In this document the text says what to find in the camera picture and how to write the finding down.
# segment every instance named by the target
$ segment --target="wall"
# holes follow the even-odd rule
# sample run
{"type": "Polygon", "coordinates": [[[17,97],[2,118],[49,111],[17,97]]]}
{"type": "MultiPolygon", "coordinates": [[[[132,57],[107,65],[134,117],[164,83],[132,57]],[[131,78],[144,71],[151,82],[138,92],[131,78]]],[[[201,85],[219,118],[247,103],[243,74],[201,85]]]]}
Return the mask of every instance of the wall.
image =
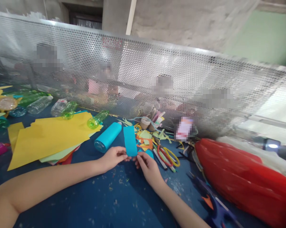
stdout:
{"type": "Polygon", "coordinates": [[[254,11],[225,53],[286,66],[286,14],[254,11]]]}
{"type": "Polygon", "coordinates": [[[223,52],[259,0],[137,0],[132,35],[223,52]]]}
{"type": "Polygon", "coordinates": [[[62,2],[103,7],[103,0],[0,0],[0,11],[68,23],[68,10],[62,2]]]}

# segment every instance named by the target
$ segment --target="green paper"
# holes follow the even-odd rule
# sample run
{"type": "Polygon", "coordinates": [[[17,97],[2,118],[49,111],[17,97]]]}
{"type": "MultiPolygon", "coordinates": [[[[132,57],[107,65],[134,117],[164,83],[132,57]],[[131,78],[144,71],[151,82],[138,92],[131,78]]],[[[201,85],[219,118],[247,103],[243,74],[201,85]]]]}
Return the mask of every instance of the green paper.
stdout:
{"type": "Polygon", "coordinates": [[[147,130],[142,131],[141,134],[140,134],[140,137],[141,138],[152,139],[152,135],[147,130]]]}
{"type": "Polygon", "coordinates": [[[147,139],[144,139],[144,144],[149,145],[149,141],[147,139]]]}

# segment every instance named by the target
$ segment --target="hand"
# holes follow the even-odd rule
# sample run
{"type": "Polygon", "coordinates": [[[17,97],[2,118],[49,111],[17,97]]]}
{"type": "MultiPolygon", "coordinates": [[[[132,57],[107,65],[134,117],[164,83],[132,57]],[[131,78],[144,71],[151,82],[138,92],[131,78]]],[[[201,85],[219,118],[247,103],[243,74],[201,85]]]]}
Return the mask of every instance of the hand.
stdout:
{"type": "Polygon", "coordinates": [[[154,190],[161,188],[162,185],[165,184],[158,164],[147,153],[138,152],[138,155],[134,157],[133,160],[136,161],[137,169],[142,168],[145,179],[154,190]]]}
{"type": "Polygon", "coordinates": [[[126,154],[125,147],[111,147],[103,157],[99,159],[105,169],[105,172],[114,168],[121,161],[130,161],[131,157],[126,154]]]}

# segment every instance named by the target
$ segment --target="table surface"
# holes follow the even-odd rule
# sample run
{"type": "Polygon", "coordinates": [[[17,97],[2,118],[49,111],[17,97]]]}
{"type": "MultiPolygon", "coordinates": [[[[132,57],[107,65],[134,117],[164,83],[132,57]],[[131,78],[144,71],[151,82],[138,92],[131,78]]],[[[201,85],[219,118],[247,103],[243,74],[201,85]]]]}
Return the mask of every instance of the table surface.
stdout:
{"type": "MultiPolygon", "coordinates": [[[[54,102],[38,115],[26,114],[24,117],[8,117],[11,124],[23,122],[29,127],[35,119],[48,118],[54,102]]],[[[116,117],[104,120],[104,127],[95,133],[90,140],[82,143],[73,154],[72,163],[84,162],[100,158],[103,154],[93,145],[94,140],[113,122],[116,117]]],[[[0,132],[0,142],[9,143],[7,130],[0,132]]],[[[162,140],[162,145],[178,156],[177,142],[169,144],[162,140]]],[[[111,146],[125,146],[123,131],[117,136],[111,146]]],[[[32,162],[20,168],[7,172],[12,157],[11,150],[0,156],[0,185],[5,181],[23,173],[50,166],[39,161],[32,162]]],[[[163,179],[167,184],[205,221],[209,220],[211,210],[201,199],[201,194],[193,185],[187,173],[200,176],[195,164],[181,159],[177,173],[165,171],[160,165],[163,179]]],[[[232,203],[220,197],[220,200],[238,217],[244,227],[267,227],[259,219],[245,213],[232,203]]],[[[26,212],[20,214],[15,228],[39,227],[179,227],[162,200],[146,182],[141,170],[137,170],[134,162],[122,162],[114,169],[99,176],[70,186],[26,212]]],[[[226,227],[235,227],[226,222],[226,227]]]]}

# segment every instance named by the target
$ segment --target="turquoise bottle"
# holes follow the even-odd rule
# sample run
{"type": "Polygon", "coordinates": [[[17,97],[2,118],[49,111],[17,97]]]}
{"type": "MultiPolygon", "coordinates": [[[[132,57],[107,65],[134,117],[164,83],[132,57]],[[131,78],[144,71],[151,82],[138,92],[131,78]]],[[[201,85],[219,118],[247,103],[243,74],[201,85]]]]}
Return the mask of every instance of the turquoise bottle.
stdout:
{"type": "Polygon", "coordinates": [[[122,123],[112,123],[94,142],[95,148],[101,153],[106,153],[112,142],[122,130],[122,123]]]}

